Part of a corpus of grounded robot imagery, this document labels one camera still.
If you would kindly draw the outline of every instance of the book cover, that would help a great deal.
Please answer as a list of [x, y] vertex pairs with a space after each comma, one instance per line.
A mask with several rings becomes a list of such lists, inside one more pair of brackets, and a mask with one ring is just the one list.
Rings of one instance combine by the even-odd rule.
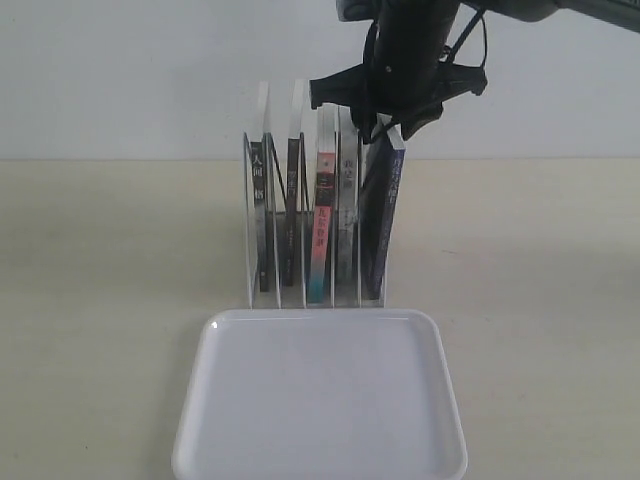
[[309, 266], [309, 303], [322, 303], [324, 299], [329, 231], [335, 197], [334, 112], [334, 106], [330, 104], [325, 104], [318, 111], [318, 156]]
[[337, 251], [336, 282], [349, 283], [353, 277], [354, 227], [357, 221], [357, 167], [360, 141], [347, 107], [339, 107], [337, 167]]
[[253, 180], [253, 205], [255, 209], [256, 239], [258, 249], [258, 283], [261, 292], [269, 291], [269, 227], [267, 221], [267, 132], [268, 132], [269, 84], [260, 82], [258, 110], [249, 135], [251, 146], [251, 178]]
[[361, 207], [362, 261], [369, 295], [376, 299], [380, 298], [386, 269], [404, 154], [404, 141], [397, 127], [381, 135], [367, 154]]
[[293, 286], [293, 272], [297, 250], [298, 228], [298, 167], [300, 165], [300, 137], [302, 133], [302, 104], [304, 81], [296, 80], [291, 101], [289, 138], [287, 140], [287, 180], [284, 220], [282, 283]]

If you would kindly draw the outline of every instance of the white plastic tray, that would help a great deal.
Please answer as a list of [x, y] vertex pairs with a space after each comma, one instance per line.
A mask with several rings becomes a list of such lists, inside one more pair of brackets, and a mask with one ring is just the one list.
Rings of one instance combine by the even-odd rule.
[[236, 310], [205, 327], [179, 480], [459, 480], [436, 325], [411, 310]]

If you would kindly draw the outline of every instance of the clear acrylic book stand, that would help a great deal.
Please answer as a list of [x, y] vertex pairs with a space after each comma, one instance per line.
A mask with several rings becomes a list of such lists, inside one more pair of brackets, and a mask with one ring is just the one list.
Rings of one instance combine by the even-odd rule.
[[[300, 145], [302, 178], [304, 136]], [[258, 291], [247, 147], [245, 135], [249, 308], [205, 325], [174, 445], [176, 477], [460, 480], [467, 451], [436, 324], [415, 310], [384, 308], [384, 287], [379, 299], [367, 298], [359, 259], [354, 281], [339, 286], [331, 255], [323, 304], [307, 302], [305, 255], [296, 257], [294, 286], [283, 287], [277, 188], [266, 218], [273, 288]], [[267, 181], [280, 183], [282, 193], [270, 135], [265, 148]], [[304, 252], [312, 213], [304, 187], [300, 197]]]

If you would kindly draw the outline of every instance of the beige table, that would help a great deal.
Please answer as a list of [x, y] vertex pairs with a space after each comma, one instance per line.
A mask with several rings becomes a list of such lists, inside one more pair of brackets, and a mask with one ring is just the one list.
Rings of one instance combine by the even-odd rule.
[[[237, 163], [0, 164], [0, 478], [171, 479], [245, 304]], [[390, 306], [443, 336], [469, 480], [640, 478], [640, 162], [407, 166]]]

